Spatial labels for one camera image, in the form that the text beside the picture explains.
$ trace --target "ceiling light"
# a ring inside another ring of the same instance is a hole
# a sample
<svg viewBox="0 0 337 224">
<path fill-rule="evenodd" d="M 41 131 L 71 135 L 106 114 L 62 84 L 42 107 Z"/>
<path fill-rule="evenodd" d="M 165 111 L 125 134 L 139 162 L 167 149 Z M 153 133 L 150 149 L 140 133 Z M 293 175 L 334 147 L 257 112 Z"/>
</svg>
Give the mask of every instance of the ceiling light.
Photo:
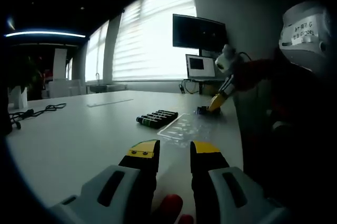
<svg viewBox="0 0 337 224">
<path fill-rule="evenodd" d="M 19 35 L 30 35 L 30 34 L 48 34 L 48 35 L 85 37 L 83 35 L 63 33 L 63 32 L 53 32 L 53 31 L 24 31 L 24 32 L 10 33 L 10 34 L 5 35 L 5 37 L 19 36 Z"/>
</svg>

